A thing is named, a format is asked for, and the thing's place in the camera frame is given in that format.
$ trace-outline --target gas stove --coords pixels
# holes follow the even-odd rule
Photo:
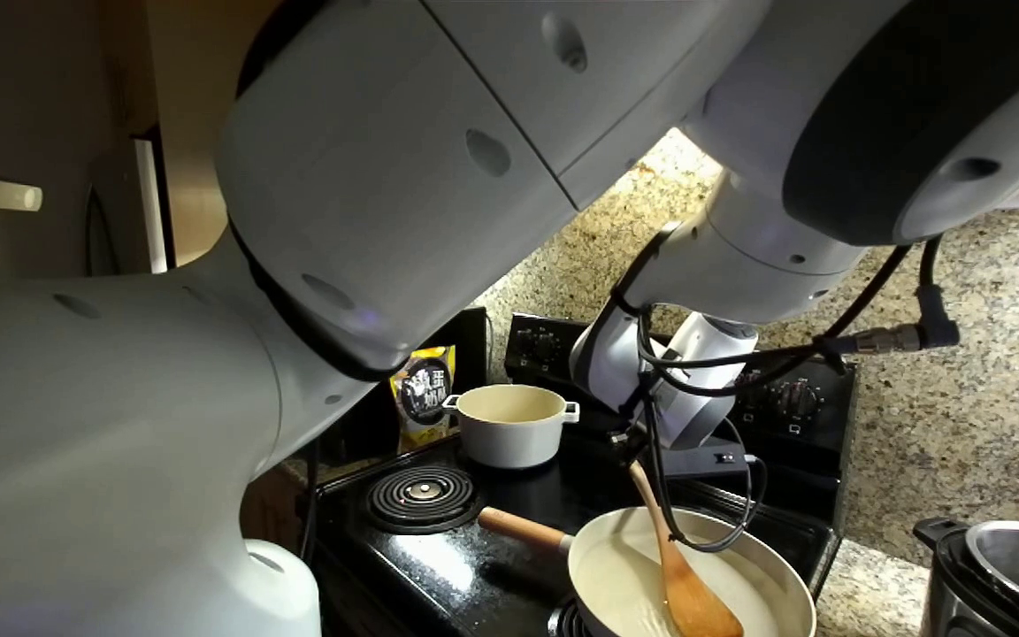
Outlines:
[[[582,635],[563,560],[476,529],[484,504],[574,534],[641,500],[590,422],[567,429],[559,458],[533,472],[484,472],[443,442],[327,480],[312,557],[325,635]],[[673,504],[720,520],[741,509],[739,497],[698,480],[673,486]],[[820,590],[836,529],[755,506],[751,534]]]

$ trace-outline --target frying pan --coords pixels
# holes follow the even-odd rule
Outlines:
[[[676,509],[676,520],[701,542],[713,542],[733,530],[730,525],[692,509]],[[600,512],[574,538],[491,506],[476,512],[476,525],[567,557],[576,606],[590,635],[673,635],[660,599],[653,529],[645,506]],[[807,583],[753,534],[739,534],[726,552],[678,550],[701,579],[733,610],[745,637],[816,635],[816,606]]]

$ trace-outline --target granite countertop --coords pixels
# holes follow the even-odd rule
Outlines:
[[[820,590],[820,637],[919,635],[930,571],[842,542]]]

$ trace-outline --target cooking pot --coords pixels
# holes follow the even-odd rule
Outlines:
[[[692,509],[676,509],[676,520],[688,538],[707,542],[733,530],[730,525]],[[653,529],[645,506],[600,512],[574,538],[491,506],[476,512],[476,525],[563,552],[590,635],[673,635],[660,599]],[[698,576],[733,610],[745,637],[816,635],[816,606],[807,583],[753,534],[739,534],[726,552],[678,550]]]
[[[1019,637],[1019,520],[919,520],[930,546],[923,637]]]
[[[443,401],[461,417],[462,458],[484,468],[536,468],[559,450],[563,425],[580,422],[580,405],[542,387],[476,387]]]

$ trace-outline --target burner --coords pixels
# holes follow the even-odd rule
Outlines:
[[[556,614],[546,624],[549,637],[582,637],[590,635],[586,624],[580,621],[580,606],[576,599],[567,599],[563,606],[556,606]]]
[[[472,480],[457,465],[413,465],[378,477],[371,512],[390,530],[445,530],[476,509]]]

